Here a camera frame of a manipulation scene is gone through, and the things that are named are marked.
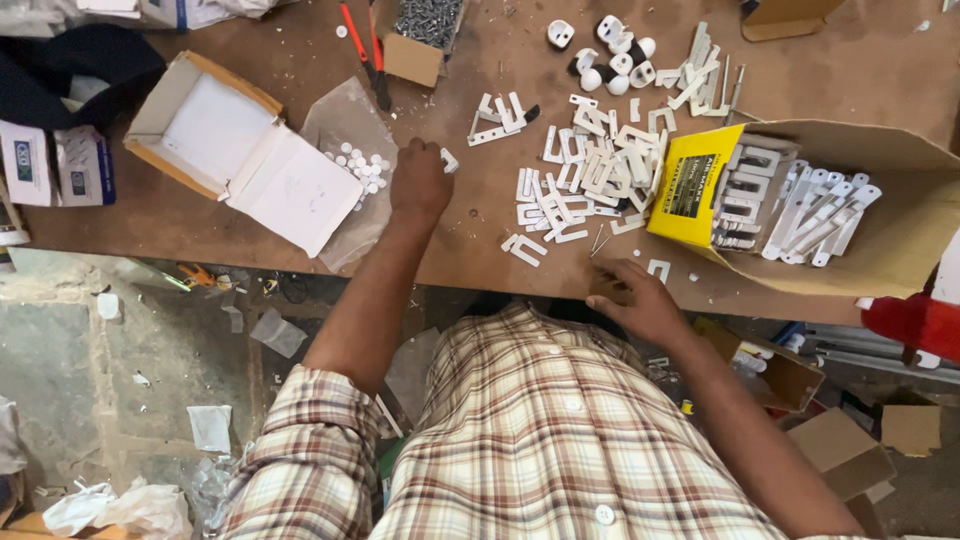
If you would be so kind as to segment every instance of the white plastic cap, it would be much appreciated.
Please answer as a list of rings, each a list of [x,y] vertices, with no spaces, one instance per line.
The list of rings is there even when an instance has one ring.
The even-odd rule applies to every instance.
[[[614,77],[612,81],[607,83],[607,90],[615,96],[622,96],[627,93],[627,88],[630,87],[630,77],[626,75],[619,75]]]
[[[600,77],[600,72],[596,69],[590,68],[584,72],[580,77],[580,88],[584,92],[593,92],[595,89],[599,88],[603,84],[603,78]]]
[[[652,37],[644,37],[636,44],[640,46],[640,50],[647,56],[647,60],[650,60],[650,57],[654,56],[654,53],[657,51],[657,42],[654,41]]]

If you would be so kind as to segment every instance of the white bracket pile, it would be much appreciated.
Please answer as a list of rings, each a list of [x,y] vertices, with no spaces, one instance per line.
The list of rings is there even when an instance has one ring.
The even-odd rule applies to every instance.
[[[796,146],[788,141],[741,137],[717,186],[714,247],[755,251],[757,242],[766,237],[764,258],[817,267],[846,252],[864,209],[882,192],[870,184],[867,174],[814,169],[796,156]],[[770,213],[780,209],[780,216],[765,225],[759,216],[770,199],[768,186],[784,174],[778,196],[767,203],[774,206]]]
[[[636,212],[624,217],[623,224],[616,219],[610,221],[612,233],[643,227],[650,216],[647,208],[660,185],[667,130],[653,135],[630,124],[618,125],[616,110],[601,112],[596,100],[576,94],[570,96],[570,103],[577,106],[572,128],[558,130],[557,126],[550,126],[540,156],[546,163],[561,167],[558,177],[555,179],[551,172],[541,174],[538,169],[521,168],[516,178],[518,225],[525,227],[527,233],[546,232],[543,242],[560,244],[586,238],[586,229],[571,228],[585,224],[594,215],[621,217],[622,212],[616,208],[627,199]],[[557,139],[560,148],[556,148]],[[528,240],[519,243],[531,245]],[[515,243],[516,238],[511,238],[502,246],[503,251],[534,264],[531,256],[515,249]]]
[[[681,94],[667,98],[670,109],[677,110],[683,103],[689,103],[691,116],[726,116],[730,106],[722,103],[714,108],[714,96],[720,79],[720,46],[710,42],[707,23],[697,26],[697,33],[690,47],[690,56],[677,69],[661,69],[657,72],[656,86],[672,88],[676,85]]]
[[[520,100],[516,96],[516,92],[510,92],[510,105],[513,107],[512,109],[504,104],[502,97],[498,97],[493,100],[493,103],[496,105],[496,112],[494,112],[490,106],[491,99],[493,99],[493,96],[484,94],[483,99],[480,101],[480,107],[477,108],[476,113],[473,115],[473,125],[470,127],[470,135],[467,136],[467,145],[469,146],[476,146],[492,140],[501,139],[505,136],[516,135],[527,125],[527,120],[524,118],[527,111],[523,110],[523,107],[520,106]],[[500,124],[500,127],[477,133],[477,123],[480,120]]]

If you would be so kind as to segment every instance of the brown table surface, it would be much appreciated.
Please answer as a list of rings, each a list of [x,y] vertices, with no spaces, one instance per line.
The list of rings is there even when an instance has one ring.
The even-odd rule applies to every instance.
[[[553,170],[554,165],[537,160],[547,128],[568,126],[573,112],[569,95],[583,93],[566,74],[566,65],[581,47],[602,50],[591,30],[608,13],[627,22],[637,37],[657,41],[652,61],[658,68],[680,65],[697,23],[706,21],[712,42],[722,47],[721,59],[730,54],[732,66],[748,65],[738,108],[766,120],[825,118],[896,126],[942,146],[949,144],[954,129],[960,101],[960,10],[941,14],[939,2],[850,0],[818,35],[750,43],[740,35],[738,2],[733,0],[466,1],[468,13],[448,64],[449,77],[436,90],[391,77],[398,118],[381,113],[400,145],[420,135],[441,142],[460,162],[453,202],[420,266],[419,283],[586,296],[588,250],[601,218],[588,220],[588,239],[548,244],[539,268],[504,254],[499,245],[511,233],[522,232],[514,201],[518,168]],[[507,4],[517,7],[510,17],[503,13]],[[350,0],[350,6],[369,47],[366,2]],[[546,26],[558,18],[577,30],[564,54],[553,52],[544,38]],[[925,19],[931,21],[929,30],[915,33]],[[261,21],[233,19],[185,36],[152,35],[150,41],[168,60],[191,49],[265,89],[285,105],[289,125],[298,130],[310,105],[347,78],[356,75],[366,86],[351,40],[335,35],[340,24],[332,0],[301,0]],[[540,104],[540,119],[519,135],[468,148],[467,134],[483,93],[506,96],[510,91],[519,94],[525,108]],[[650,85],[619,98],[604,88],[592,96],[600,100],[601,110],[616,108],[621,123],[630,118],[629,99],[639,97],[640,127],[645,128],[646,112],[664,107],[667,95],[675,94]],[[721,120],[690,118],[683,107],[677,124],[674,136],[715,129]],[[118,125],[112,133],[117,203],[24,208],[34,247],[328,273],[318,259],[307,258],[247,215],[202,197],[124,150],[126,128]],[[600,253],[632,258],[634,249],[641,251],[636,260],[643,265],[650,258],[672,263],[667,287],[685,309],[859,324],[853,298],[778,292],[646,231],[614,236]],[[351,275],[356,265],[341,275]],[[690,272],[700,280],[691,282]]]

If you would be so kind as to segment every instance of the open cardboard box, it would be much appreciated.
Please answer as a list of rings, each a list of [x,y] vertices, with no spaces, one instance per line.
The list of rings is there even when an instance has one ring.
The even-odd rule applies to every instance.
[[[759,255],[710,246],[714,190],[741,133],[766,135],[802,146],[811,166],[865,172],[883,196],[865,212],[847,253],[824,268],[790,265]],[[677,182],[681,159],[712,156],[696,186],[693,217],[667,213],[664,201]],[[852,297],[906,298],[924,288],[960,227],[960,158],[907,131],[827,120],[785,120],[731,126],[675,138],[663,186],[647,230],[728,266],[743,276],[786,292]],[[780,185],[767,188],[768,206]]]
[[[724,328],[706,317],[698,317],[693,323],[693,330],[708,339],[728,364],[744,341],[774,352],[774,357],[767,360],[767,369],[757,374],[767,383],[771,392],[761,393],[751,388],[754,397],[763,406],[800,412],[806,409],[813,394],[826,378],[823,372],[808,365],[792,351],[749,332]]]
[[[280,110],[263,90],[185,51],[147,96],[124,145],[313,258],[364,187],[287,128]]]
[[[453,37],[446,49],[438,49],[395,32],[396,19],[403,0],[376,0],[373,2],[373,31],[383,41],[383,70],[408,81],[434,87],[437,78],[443,75],[448,56],[453,52],[453,42],[467,12],[464,0],[453,27]]]
[[[749,41],[816,34],[827,25],[827,15],[844,0],[763,0],[740,24]]]
[[[804,456],[823,475],[856,521],[871,538],[886,533],[876,516],[874,493],[891,491],[897,475],[890,456],[839,408],[832,408],[787,432]]]

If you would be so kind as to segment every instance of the dark cloth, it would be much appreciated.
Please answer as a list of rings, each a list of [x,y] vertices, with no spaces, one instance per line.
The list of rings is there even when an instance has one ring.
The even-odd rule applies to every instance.
[[[46,41],[0,37],[0,120],[43,130],[91,125],[101,133],[136,108],[166,70],[166,62],[137,32],[89,24]],[[97,77],[109,88],[76,112],[60,100],[73,75]]]

